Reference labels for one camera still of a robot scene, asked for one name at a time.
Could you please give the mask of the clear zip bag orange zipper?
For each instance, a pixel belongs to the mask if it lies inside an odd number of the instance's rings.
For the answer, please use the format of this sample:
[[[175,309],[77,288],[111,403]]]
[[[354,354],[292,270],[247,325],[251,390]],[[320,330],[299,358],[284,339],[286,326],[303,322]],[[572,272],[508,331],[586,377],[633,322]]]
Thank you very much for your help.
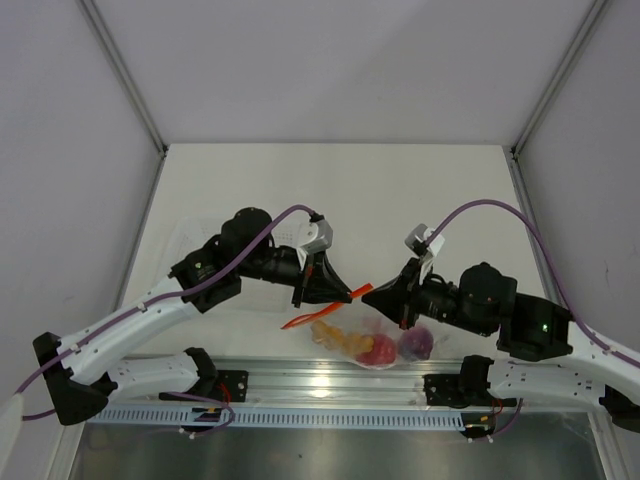
[[[400,329],[395,323],[391,322],[379,312],[368,308],[367,305],[361,302],[362,296],[370,292],[371,290],[373,290],[373,286],[369,283],[366,283],[351,293],[352,302],[350,304],[331,303],[315,312],[305,313],[289,320],[287,323],[283,324],[280,329],[282,331],[303,332],[308,340],[313,343],[316,350],[325,351],[331,354],[331,356],[335,359],[348,361],[359,367],[370,370],[385,370],[395,366],[409,365],[420,362],[407,362],[398,354],[397,351],[396,361],[392,365],[387,367],[367,367],[365,365],[359,364],[356,361],[356,357],[348,357],[342,354],[339,350],[327,350],[322,345],[313,342],[311,324],[318,320],[321,320],[326,324],[342,329],[345,333],[358,333],[361,335],[370,335],[372,337],[375,334],[387,335],[396,342],[397,346],[397,342],[405,330]],[[419,323],[415,324],[415,326],[416,325],[426,327]],[[429,360],[433,360],[436,358],[437,342],[433,333],[432,335],[434,337],[434,348]]]

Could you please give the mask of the red toy bell pepper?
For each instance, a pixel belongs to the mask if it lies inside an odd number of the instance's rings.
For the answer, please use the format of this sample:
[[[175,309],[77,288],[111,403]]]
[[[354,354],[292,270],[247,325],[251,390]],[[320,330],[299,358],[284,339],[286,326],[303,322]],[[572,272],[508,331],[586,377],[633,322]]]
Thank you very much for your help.
[[[396,342],[387,335],[375,334],[372,349],[359,354],[356,361],[367,367],[387,367],[396,361],[396,357]]]

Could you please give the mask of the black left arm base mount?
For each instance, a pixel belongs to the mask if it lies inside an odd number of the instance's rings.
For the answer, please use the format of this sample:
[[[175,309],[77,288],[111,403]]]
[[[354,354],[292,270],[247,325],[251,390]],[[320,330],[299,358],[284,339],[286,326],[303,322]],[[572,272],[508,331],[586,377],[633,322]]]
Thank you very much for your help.
[[[219,370],[214,380],[199,380],[187,395],[205,397],[224,403],[244,403],[249,387],[246,370]]]

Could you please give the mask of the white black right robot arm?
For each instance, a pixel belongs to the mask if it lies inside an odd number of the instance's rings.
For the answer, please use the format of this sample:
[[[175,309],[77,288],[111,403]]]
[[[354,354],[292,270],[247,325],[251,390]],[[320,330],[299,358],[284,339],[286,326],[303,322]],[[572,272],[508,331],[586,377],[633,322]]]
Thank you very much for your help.
[[[619,351],[598,346],[569,310],[522,294],[517,282],[486,262],[458,283],[410,260],[395,279],[365,294],[364,304],[408,330],[424,316],[482,337],[495,335],[497,360],[466,356],[456,374],[427,375],[428,404],[464,409],[502,400],[574,403],[609,414],[614,425],[639,430],[639,372]]]

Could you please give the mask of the orange toy croissant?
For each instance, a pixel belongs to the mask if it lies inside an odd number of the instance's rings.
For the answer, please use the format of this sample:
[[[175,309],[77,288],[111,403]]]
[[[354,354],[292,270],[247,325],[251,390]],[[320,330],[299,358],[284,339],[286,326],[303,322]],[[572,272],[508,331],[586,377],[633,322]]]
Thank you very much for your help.
[[[370,335],[345,333],[342,329],[318,320],[311,324],[312,340],[327,350],[339,350],[342,354],[355,358],[370,353],[374,348],[374,338]]]

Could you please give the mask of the purple toy onion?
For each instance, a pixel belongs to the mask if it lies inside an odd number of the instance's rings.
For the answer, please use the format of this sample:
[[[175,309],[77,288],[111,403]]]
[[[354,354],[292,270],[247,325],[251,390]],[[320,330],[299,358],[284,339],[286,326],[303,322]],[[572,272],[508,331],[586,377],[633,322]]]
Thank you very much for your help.
[[[433,348],[432,333],[420,325],[405,330],[397,342],[398,354],[407,362],[429,360]]]

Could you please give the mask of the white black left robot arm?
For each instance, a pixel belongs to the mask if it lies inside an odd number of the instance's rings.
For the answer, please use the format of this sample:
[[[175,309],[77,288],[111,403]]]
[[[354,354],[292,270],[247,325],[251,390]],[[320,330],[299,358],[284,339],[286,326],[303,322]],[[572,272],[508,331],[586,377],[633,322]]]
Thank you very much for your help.
[[[258,208],[241,209],[131,305],[76,333],[36,337],[37,373],[46,383],[52,415],[70,426],[117,399],[209,398],[218,371],[204,349],[190,347],[156,360],[128,356],[169,328],[238,296],[245,278],[292,288],[294,307],[349,303],[351,291],[327,257],[333,231],[323,215],[307,212],[295,246],[276,244],[273,230],[298,209],[292,206],[276,218]]]

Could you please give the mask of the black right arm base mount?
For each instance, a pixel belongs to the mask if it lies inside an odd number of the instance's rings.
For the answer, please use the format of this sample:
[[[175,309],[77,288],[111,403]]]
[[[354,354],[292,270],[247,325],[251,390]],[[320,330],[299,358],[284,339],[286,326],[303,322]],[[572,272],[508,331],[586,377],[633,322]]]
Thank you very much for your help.
[[[429,406],[454,409],[468,407],[490,407],[501,403],[505,407],[515,407],[515,397],[498,395],[493,387],[498,383],[488,379],[472,380],[462,374],[426,374],[423,391]]]

